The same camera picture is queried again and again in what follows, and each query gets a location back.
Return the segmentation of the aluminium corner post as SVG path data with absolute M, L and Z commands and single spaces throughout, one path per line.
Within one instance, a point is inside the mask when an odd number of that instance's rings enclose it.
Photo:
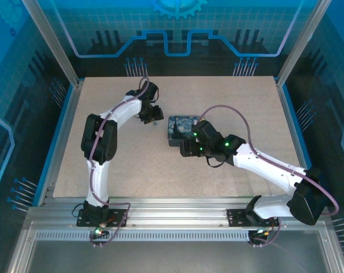
M 37 0 L 21 0 L 27 9 L 30 17 L 36 24 L 43 39 L 53 53 L 60 68 L 64 72 L 69 83 L 78 88 L 80 80 L 75 70 L 73 69 L 70 60 L 68 59 L 59 39 L 57 38 L 50 22 L 48 21 L 44 11 L 40 7 Z
M 301 30 L 292 50 L 285 60 L 277 77 L 276 86 L 280 89 L 285 84 L 293 68 L 298 62 L 308 42 L 311 40 L 317 26 L 325 15 L 332 0 L 317 0 L 309 18 Z

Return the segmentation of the left blue border strip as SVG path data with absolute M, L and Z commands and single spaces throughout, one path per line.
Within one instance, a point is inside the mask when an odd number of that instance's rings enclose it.
M 62 126 L 64 117 L 65 117 L 65 113 L 66 113 L 66 110 L 68 108 L 69 100 L 71 98 L 72 93 L 73 93 L 73 87 L 70 86 L 68 88 L 68 91 L 67 91 L 67 94 L 66 94 L 66 98 L 65 98 L 63 107 L 61 109 L 61 112 L 60 112 L 60 116 L 59 116 L 59 119 L 58 119 L 58 122 L 57 122 L 57 125 L 56 125 L 56 128 L 55 128 L 55 132 L 53 134 L 52 142 L 50 144 L 50 147 L 49 147 L 49 150 L 48 150 L 48 153 L 47 153 L 47 157 L 45 159 L 43 170 L 41 172 L 40 179 L 39 179 L 39 182 L 38 182 L 38 186 L 36 188 L 36 192 L 35 192 L 35 195 L 34 195 L 34 198 L 33 198 L 31 206 L 38 206 L 39 205 L 41 193 L 42 193 L 43 187 L 45 185 L 45 180 L 46 180 L 46 177 L 47 177 L 47 173 L 48 173 L 49 167 L 51 165 L 51 160 L 52 160 L 52 157 L 53 157 L 53 153 L 55 151 L 56 143 L 57 143 L 57 140 L 58 140 L 58 137 L 59 137 L 59 134 L 60 134 L 61 126 Z

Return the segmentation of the left aluminium side rail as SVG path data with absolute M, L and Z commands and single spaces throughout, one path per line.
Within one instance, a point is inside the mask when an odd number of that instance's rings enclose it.
M 57 182 L 59 170 L 60 170 L 61 163 L 63 160 L 65 148 L 67 146 L 69 133 L 72 127 L 74 115 L 77 109 L 77 105 L 78 105 L 78 101 L 79 101 L 80 94 L 82 91 L 82 87 L 84 85 L 84 81 L 85 80 L 82 78 L 80 80 L 78 88 L 73 88 L 73 93 L 69 100 L 68 108 L 66 110 L 65 117 L 61 126 L 60 134 L 56 143 L 55 151 L 53 153 L 51 165 L 47 173 L 45 185 L 43 187 L 38 206 L 43 205 L 48 188 L 54 186 Z

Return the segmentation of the right aluminium corner post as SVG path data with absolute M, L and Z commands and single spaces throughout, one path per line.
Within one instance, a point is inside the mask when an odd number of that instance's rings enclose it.
M 332 0 L 317 0 L 309 18 L 301 30 L 292 50 L 285 60 L 277 77 L 276 86 L 280 89 L 285 84 L 293 68 L 298 62 L 308 42 L 311 40 L 317 26 L 325 15 Z

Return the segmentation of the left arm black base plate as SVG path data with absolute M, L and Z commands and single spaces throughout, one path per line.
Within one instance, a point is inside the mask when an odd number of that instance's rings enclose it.
M 93 216 L 83 209 L 78 211 L 76 226 L 78 227 L 98 227 L 106 223 L 107 227 L 117 227 L 126 213 L 126 209 L 109 209 L 106 216 Z

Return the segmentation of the aluminium mounting rail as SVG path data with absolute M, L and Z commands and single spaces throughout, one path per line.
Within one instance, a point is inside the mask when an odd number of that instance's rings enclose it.
M 249 197 L 218 198 L 113 198 L 129 202 L 126 229 L 227 229 L 226 210 L 243 209 Z M 24 224 L 34 229 L 71 229 L 76 227 L 72 209 L 84 198 L 45 197 L 42 206 L 28 209 Z

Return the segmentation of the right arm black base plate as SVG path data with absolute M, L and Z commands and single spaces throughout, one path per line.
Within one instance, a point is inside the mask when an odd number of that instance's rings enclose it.
M 226 217 L 230 227 L 278 227 L 277 218 L 260 218 L 255 212 L 246 212 L 244 209 L 228 209 Z

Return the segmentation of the left aluminium corner post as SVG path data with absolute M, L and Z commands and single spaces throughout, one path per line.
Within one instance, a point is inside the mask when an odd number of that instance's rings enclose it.
M 53 53 L 60 68 L 64 72 L 69 83 L 78 88 L 80 80 L 75 70 L 73 69 L 70 60 L 68 59 L 59 39 L 57 38 L 50 22 L 48 21 L 44 11 L 40 7 L 37 0 L 21 0 L 27 9 L 30 17 L 36 24 L 43 39 Z

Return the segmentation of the aluminium lower frame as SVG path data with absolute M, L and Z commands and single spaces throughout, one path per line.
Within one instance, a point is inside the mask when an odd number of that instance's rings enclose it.
M 249 242 L 37 241 L 24 228 L 7 273 L 344 273 L 344 252 L 322 222 L 286 222 L 268 246 Z

